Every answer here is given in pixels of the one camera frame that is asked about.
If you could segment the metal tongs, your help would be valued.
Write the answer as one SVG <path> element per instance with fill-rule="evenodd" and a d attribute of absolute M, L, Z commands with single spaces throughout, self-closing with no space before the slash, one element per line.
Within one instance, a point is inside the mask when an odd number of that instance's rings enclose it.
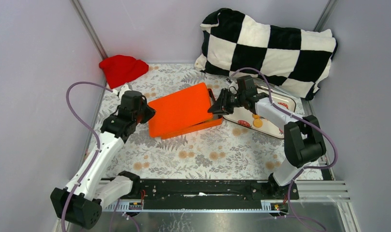
<path fill-rule="evenodd" d="M 257 88 L 259 88 L 261 90 L 264 90 L 264 91 L 268 91 L 268 85 L 264 81 L 262 81 L 262 80 L 255 80 L 254 84 L 255 84 L 255 86 L 257 86 Z M 278 95 L 286 96 L 286 97 L 289 97 L 289 98 L 295 98 L 294 96 L 292 96 L 288 92 L 285 92 L 284 90 L 278 88 L 277 86 L 275 86 L 273 84 L 269 84 L 269 87 L 270 87 L 270 90 L 271 90 L 272 93 L 276 93 Z"/>

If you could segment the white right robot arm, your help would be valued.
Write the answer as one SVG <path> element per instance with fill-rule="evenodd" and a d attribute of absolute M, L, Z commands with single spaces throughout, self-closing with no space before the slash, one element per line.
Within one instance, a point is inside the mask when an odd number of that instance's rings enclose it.
<path fill-rule="evenodd" d="M 218 99 L 208 109 L 214 115 L 231 115 L 235 108 L 243 107 L 251 113 L 267 119 L 284 133 L 285 161 L 269 177 L 268 194 L 280 199 L 287 192 L 286 185 L 310 163 L 326 153 L 326 145 L 313 115 L 295 115 L 274 102 L 270 93 L 258 92 L 253 77 L 237 78 L 237 89 L 223 88 Z"/>

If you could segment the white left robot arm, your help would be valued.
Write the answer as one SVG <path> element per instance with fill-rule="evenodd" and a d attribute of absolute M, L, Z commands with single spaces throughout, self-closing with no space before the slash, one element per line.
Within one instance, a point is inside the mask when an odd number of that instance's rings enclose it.
<path fill-rule="evenodd" d="M 103 121 L 101 132 L 96 135 L 97 145 L 85 163 L 64 188 L 54 188 L 51 193 L 62 231 L 66 230 L 66 222 L 89 230 L 111 203 L 124 195 L 133 199 L 140 194 L 139 176 L 127 171 L 119 173 L 106 185 L 99 185 L 111 160 L 137 125 L 149 121 L 156 112 L 141 92 L 126 90 L 120 99 L 116 111 Z"/>

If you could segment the orange cookie tin box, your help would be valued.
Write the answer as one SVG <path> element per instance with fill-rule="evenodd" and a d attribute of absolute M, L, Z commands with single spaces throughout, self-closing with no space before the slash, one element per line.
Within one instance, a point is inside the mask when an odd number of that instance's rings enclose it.
<path fill-rule="evenodd" d="M 214 97 L 214 95 L 212 93 L 212 90 L 209 89 L 209 88 L 207 88 L 207 89 L 208 89 L 208 92 L 209 92 L 211 105 L 212 105 L 215 102 L 215 97 Z M 160 138 L 164 140 L 164 139 L 168 139 L 168 138 L 184 135 L 184 134 L 187 134 L 187 133 L 200 131 L 200 130 L 203 130 L 203 129 L 207 129 L 207 128 L 210 128 L 210 127 L 221 125 L 222 121 L 223 121 L 223 117 L 222 116 L 213 115 L 212 119 L 209 119 L 209 120 L 207 120 L 205 122 L 196 124 L 194 126 L 191 126 L 191 127 L 187 128 L 187 129 L 183 129 L 183 130 L 178 131 L 178 132 L 172 132 L 172 133 L 163 135 Z"/>

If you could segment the orange tin lid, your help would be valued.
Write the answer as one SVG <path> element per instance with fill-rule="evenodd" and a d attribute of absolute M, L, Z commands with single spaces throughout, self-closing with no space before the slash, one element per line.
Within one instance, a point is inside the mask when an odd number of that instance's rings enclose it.
<path fill-rule="evenodd" d="M 148 105 L 156 111 L 148 122 L 149 135 L 153 138 L 178 132 L 213 118 L 208 112 L 211 100 L 205 83 L 158 98 Z"/>

